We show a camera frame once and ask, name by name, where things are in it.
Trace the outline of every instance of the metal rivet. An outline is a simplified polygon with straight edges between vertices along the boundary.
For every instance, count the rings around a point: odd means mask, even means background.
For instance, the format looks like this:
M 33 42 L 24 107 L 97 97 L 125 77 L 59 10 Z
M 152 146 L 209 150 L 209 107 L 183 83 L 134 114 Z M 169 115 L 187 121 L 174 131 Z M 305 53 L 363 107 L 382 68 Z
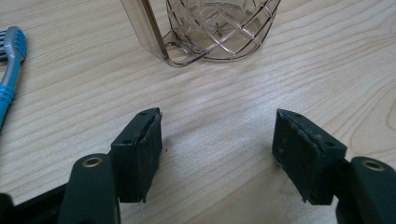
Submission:
M 374 171 L 378 171 L 378 172 L 385 171 L 385 167 L 376 161 L 365 160 L 365 161 L 362 161 L 361 164 L 363 166 L 369 168 L 370 170 L 374 170 Z
M 103 159 L 100 157 L 91 157 L 85 160 L 82 165 L 88 168 L 94 167 L 102 163 Z

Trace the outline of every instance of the blue toothbrush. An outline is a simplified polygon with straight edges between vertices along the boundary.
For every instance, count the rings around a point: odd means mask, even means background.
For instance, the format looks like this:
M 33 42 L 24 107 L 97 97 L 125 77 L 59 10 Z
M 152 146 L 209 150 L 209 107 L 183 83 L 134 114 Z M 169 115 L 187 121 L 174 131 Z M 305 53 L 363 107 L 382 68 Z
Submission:
M 4 116 L 14 97 L 20 64 L 26 56 L 26 38 L 18 26 L 0 31 L 0 62 L 8 61 L 7 70 L 0 83 L 0 129 Z

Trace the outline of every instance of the toothbrush handle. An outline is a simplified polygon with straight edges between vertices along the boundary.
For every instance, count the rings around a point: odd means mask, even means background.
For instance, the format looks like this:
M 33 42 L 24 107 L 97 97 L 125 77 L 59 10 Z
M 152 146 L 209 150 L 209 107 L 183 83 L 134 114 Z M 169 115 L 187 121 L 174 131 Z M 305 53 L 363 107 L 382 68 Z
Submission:
M 18 73 L 20 72 L 20 66 L 21 55 L 19 53 L 16 53 L 13 55 L 13 57 L 8 57 L 7 69 L 0 85 L 15 88 L 15 84 L 17 83 L 18 79 Z
M 14 88 L 0 85 L 0 129 L 3 126 L 4 116 L 7 113 L 9 104 L 14 97 Z

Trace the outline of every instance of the glass pitcher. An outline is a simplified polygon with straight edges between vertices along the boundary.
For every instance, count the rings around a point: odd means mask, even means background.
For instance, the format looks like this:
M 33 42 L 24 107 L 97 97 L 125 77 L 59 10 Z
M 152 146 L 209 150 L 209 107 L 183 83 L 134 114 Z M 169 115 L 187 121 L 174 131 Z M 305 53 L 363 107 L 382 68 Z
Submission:
M 280 0 L 164 0 L 171 31 L 162 37 L 149 0 L 121 0 L 142 46 L 182 67 L 199 59 L 229 63 L 264 41 Z M 170 57 L 170 50 L 178 54 Z

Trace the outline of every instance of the light wood surface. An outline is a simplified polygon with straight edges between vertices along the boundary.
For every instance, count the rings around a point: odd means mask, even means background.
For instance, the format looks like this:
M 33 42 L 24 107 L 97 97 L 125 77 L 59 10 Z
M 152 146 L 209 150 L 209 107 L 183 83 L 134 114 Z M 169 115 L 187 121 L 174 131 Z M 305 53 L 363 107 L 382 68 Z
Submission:
M 121 206 L 123 223 L 336 223 L 336 200 L 303 203 L 274 162 L 279 107 L 346 144 L 349 160 L 396 167 L 394 0 L 283 0 L 254 55 L 180 69 L 140 46 L 118 0 L 1 0 L 0 30 L 11 25 L 28 40 L 0 138 L 0 191 L 16 204 L 68 181 L 74 161 L 107 153 L 155 106 L 160 169 L 147 203 Z

